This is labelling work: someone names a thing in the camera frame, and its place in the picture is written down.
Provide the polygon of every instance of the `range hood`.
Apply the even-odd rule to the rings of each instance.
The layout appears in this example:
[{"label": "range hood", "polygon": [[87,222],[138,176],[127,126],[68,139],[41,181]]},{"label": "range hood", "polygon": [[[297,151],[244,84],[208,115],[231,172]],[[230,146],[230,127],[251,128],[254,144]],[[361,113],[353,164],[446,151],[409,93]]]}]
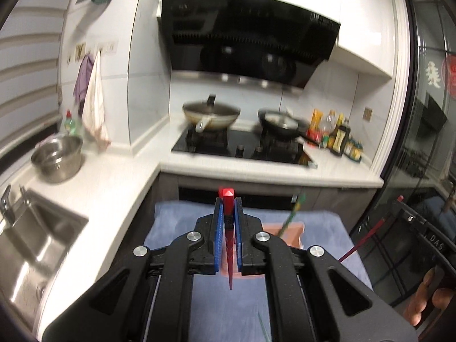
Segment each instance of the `range hood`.
[{"label": "range hood", "polygon": [[304,88],[340,24],[276,0],[162,0],[173,71],[236,75]]}]

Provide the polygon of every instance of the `white countertop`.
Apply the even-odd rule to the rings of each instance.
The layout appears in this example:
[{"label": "white countertop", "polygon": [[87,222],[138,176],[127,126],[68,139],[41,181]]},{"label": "white countertop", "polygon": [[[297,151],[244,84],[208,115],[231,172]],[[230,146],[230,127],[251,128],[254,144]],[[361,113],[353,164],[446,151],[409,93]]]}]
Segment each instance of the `white countertop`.
[{"label": "white countertop", "polygon": [[269,184],[380,188],[383,181],[364,164],[337,158],[326,150],[305,146],[318,169],[298,165],[171,152],[186,128],[182,116],[170,121],[133,156],[85,154],[72,179],[49,185],[30,165],[18,173],[13,186],[23,184],[49,200],[88,218],[59,269],[38,328],[45,328],[111,265],[117,249],[145,194],[160,171]]}]

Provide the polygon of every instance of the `stainless steel bowl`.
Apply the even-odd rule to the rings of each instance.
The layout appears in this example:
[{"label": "stainless steel bowl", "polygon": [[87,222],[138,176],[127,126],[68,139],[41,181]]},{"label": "stainless steel bowl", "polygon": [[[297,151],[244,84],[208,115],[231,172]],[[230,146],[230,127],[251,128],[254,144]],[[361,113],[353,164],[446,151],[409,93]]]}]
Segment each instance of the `stainless steel bowl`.
[{"label": "stainless steel bowl", "polygon": [[81,168],[82,146],[83,140],[78,136],[56,136],[35,150],[31,162],[47,182],[62,182]]}]

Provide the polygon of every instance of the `blue gripper pad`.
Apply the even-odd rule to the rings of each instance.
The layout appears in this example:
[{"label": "blue gripper pad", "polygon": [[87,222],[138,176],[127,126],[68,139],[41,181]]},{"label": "blue gripper pad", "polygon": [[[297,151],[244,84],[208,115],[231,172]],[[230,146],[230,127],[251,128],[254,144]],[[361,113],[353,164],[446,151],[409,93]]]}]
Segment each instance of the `blue gripper pad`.
[{"label": "blue gripper pad", "polygon": [[223,243],[223,203],[220,202],[218,208],[217,231],[215,232],[215,250],[214,250],[214,266],[218,272],[222,263],[222,243]]},{"label": "blue gripper pad", "polygon": [[236,236],[236,259],[238,262],[238,271],[242,268],[242,242],[241,227],[239,225],[238,201],[234,200],[234,235]]}]

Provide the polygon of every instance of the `kitchen sink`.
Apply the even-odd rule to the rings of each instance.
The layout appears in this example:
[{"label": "kitchen sink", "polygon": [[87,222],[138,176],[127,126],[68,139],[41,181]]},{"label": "kitchen sink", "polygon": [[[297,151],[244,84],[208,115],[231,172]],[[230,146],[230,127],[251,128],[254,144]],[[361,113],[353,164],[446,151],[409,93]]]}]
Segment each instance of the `kitchen sink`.
[{"label": "kitchen sink", "polygon": [[32,190],[22,190],[12,211],[14,223],[0,223],[0,291],[35,334],[53,279],[87,219]]}]

